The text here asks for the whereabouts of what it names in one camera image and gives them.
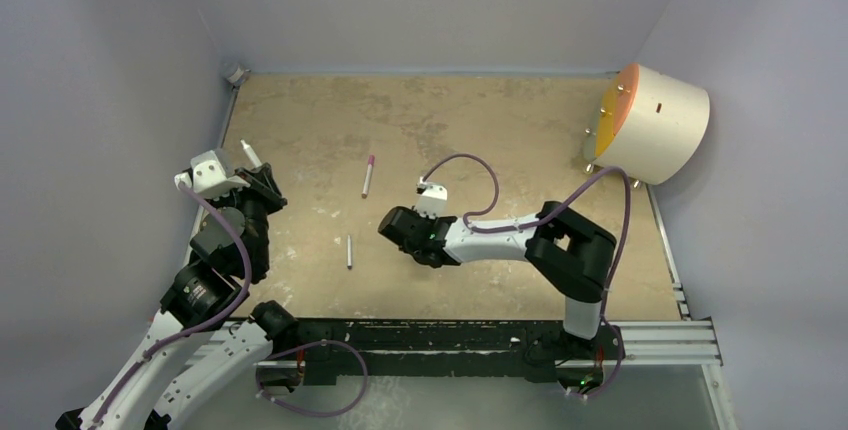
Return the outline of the white pen brown tip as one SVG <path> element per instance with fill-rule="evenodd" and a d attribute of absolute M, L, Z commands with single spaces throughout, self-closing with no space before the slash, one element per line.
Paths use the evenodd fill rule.
<path fill-rule="evenodd" d="M 365 173 L 362 191 L 361 191 L 361 197 L 363 199 L 366 199 L 369 196 L 370 185 L 371 185 L 372 178 L 373 178 L 373 171 L 374 171 L 374 163 L 369 162 L 367 164 L 367 167 L 366 167 L 366 173 Z"/>

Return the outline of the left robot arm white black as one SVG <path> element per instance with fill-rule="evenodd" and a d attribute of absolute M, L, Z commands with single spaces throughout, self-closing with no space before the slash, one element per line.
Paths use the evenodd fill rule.
<path fill-rule="evenodd" d="M 208 152 L 175 178 L 206 211 L 186 265 L 160 300 L 141 344 L 88 406 L 64 412 L 58 429 L 179 429 L 249 365 L 297 349 L 297 320 L 280 304 L 258 306 L 224 344 L 194 365 L 207 344 L 270 269 L 270 215 L 287 200 L 268 163 L 229 170 Z"/>

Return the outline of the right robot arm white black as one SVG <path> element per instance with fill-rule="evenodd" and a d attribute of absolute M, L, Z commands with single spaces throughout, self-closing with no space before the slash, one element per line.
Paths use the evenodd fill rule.
<path fill-rule="evenodd" d="M 564 296 L 561 342 L 584 357 L 601 341 L 601 307 L 616 238 L 571 208 L 549 201 L 512 220 L 483 221 L 474 230 L 459 218 L 430 218 L 412 208 L 391 209 L 378 233 L 420 265 L 431 268 L 477 261 L 531 264 Z"/>

